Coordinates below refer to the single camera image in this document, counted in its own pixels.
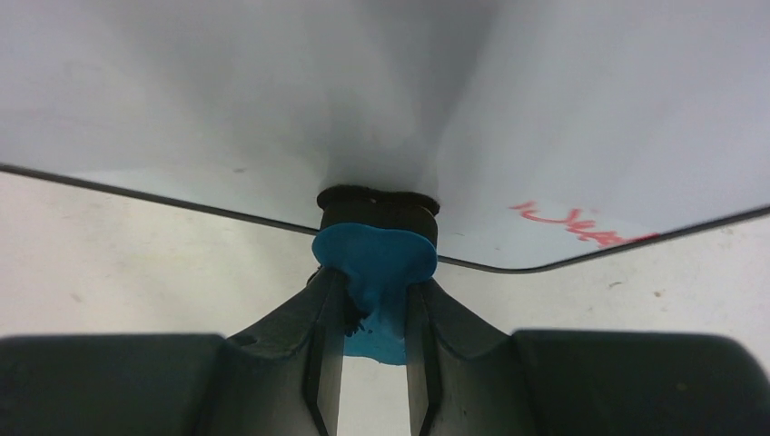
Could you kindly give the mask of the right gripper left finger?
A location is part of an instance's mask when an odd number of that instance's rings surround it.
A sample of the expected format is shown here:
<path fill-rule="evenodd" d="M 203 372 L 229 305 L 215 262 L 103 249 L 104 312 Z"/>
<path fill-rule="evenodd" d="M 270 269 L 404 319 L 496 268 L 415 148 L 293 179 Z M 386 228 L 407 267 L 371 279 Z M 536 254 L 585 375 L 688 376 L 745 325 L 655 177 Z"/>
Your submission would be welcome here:
<path fill-rule="evenodd" d="M 1 341 L 4 435 L 332 435 L 345 276 L 316 272 L 232 337 L 16 336 Z"/>

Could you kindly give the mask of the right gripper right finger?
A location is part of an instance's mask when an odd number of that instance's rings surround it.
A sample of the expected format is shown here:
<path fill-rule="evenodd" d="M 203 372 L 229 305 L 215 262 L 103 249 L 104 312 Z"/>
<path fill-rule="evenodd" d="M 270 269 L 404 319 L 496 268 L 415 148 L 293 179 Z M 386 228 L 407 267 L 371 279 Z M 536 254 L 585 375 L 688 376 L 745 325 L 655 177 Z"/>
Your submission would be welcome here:
<path fill-rule="evenodd" d="M 769 381 L 739 343 L 671 332 L 504 333 L 410 287 L 415 435 L 766 435 Z"/>

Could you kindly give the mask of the blue whiteboard eraser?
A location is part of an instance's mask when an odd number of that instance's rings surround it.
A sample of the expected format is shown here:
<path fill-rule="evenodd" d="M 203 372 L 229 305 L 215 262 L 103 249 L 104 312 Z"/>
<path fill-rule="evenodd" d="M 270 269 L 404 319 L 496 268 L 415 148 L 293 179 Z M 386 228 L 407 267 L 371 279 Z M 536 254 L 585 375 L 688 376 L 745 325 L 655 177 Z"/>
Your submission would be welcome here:
<path fill-rule="evenodd" d="M 345 355 L 405 364 L 408 289 L 437 269 L 439 203 L 422 193 L 336 185 L 317 204 L 312 253 L 320 267 L 346 277 Z"/>

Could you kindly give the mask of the small whiteboard black frame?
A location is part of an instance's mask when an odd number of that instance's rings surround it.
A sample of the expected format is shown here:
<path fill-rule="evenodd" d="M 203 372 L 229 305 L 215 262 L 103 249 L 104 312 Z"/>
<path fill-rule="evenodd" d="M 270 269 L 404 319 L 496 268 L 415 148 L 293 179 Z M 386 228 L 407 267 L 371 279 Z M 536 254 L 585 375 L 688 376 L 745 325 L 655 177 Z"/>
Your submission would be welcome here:
<path fill-rule="evenodd" d="M 4 1 L 1 167 L 522 273 L 769 211 L 766 1 Z"/>

